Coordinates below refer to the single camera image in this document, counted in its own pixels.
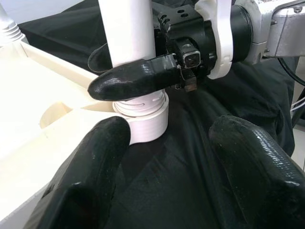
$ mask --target white pipe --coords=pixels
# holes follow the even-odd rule
[[[16,40],[28,42],[18,25],[7,15],[0,3],[0,47]]]
[[[155,57],[151,0],[99,0],[99,5],[113,67]],[[167,128],[165,90],[114,102],[113,107],[116,112],[135,118],[130,122],[131,128],[137,129],[132,130],[132,142],[136,135],[142,136],[140,142],[152,141]]]

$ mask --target black rubber fingertip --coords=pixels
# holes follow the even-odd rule
[[[180,81],[172,55],[115,67],[92,81],[88,93],[97,100],[120,101],[150,94]]]

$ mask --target screw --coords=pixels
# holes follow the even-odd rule
[[[303,6],[295,6],[294,7],[294,12],[295,13],[300,13],[300,12],[302,12],[302,10],[303,10]]]

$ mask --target black cable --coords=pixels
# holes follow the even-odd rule
[[[293,78],[295,81],[297,81],[299,84],[305,86],[305,81],[302,80],[300,77],[298,77],[290,68],[289,66],[286,64],[286,62],[284,61],[283,58],[278,58],[279,63],[281,64],[281,66],[284,68],[285,72],[287,72],[287,74]]]

